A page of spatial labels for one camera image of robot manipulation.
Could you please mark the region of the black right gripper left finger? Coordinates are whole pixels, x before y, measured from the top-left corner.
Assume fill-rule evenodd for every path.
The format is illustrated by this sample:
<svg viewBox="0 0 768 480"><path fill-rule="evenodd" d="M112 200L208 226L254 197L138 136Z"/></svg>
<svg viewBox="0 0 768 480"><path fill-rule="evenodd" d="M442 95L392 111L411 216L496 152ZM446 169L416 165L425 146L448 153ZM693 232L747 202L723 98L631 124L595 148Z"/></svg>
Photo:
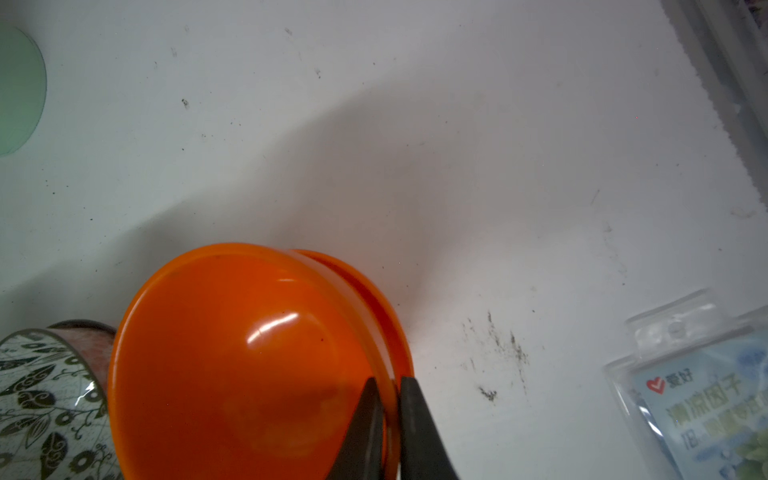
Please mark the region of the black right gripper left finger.
<svg viewBox="0 0 768 480"><path fill-rule="evenodd" d="M369 378L327 480L379 480L382 477L384 412L376 380Z"/></svg>

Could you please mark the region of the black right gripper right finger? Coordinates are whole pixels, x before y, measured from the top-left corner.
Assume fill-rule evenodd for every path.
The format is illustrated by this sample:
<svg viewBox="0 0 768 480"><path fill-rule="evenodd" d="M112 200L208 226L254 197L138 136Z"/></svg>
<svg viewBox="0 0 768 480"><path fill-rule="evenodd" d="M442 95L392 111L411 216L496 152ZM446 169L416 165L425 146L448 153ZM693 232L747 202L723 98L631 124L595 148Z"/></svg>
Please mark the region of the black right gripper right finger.
<svg viewBox="0 0 768 480"><path fill-rule="evenodd" d="M401 378L400 474L404 480L458 480L418 381Z"/></svg>

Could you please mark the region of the orange plastic bowl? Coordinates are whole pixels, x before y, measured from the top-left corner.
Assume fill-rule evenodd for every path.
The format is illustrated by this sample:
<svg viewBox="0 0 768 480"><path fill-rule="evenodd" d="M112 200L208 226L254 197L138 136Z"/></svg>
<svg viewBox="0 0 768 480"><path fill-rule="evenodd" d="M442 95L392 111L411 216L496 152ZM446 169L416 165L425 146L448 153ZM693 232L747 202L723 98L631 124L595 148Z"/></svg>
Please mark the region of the orange plastic bowl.
<svg viewBox="0 0 768 480"><path fill-rule="evenodd" d="M361 297L371 311L386 344L388 362L393 368L395 390L400 393L402 378L413 377L414 367L405 333L389 300L370 279L344 261L308 250L298 250L298 253L334 271Z"/></svg>
<svg viewBox="0 0 768 480"><path fill-rule="evenodd" d="M361 297L298 250L187 252L137 292L108 375L127 479L323 479L378 384L382 467L398 474L398 393Z"/></svg>

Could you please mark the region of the pink floral black-leaf bowl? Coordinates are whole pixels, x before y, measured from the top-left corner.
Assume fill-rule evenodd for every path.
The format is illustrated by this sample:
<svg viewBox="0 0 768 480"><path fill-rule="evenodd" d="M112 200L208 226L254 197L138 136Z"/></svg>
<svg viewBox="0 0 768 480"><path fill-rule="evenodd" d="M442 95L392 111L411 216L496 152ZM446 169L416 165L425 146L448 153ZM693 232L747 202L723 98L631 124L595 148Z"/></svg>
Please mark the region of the pink floral black-leaf bowl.
<svg viewBox="0 0 768 480"><path fill-rule="evenodd" d="M116 328L93 320L72 319L50 325L47 330L61 337L77 351L102 389L107 390Z"/></svg>

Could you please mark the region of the black white floral bowl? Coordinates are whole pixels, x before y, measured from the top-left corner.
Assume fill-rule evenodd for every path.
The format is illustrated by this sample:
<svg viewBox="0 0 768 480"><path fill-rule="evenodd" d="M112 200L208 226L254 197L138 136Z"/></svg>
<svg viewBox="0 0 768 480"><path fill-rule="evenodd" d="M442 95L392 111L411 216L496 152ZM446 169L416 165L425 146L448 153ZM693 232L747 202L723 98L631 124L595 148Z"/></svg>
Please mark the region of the black white floral bowl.
<svg viewBox="0 0 768 480"><path fill-rule="evenodd" d="M1 477L123 477L103 382L51 330L21 330L1 341Z"/></svg>

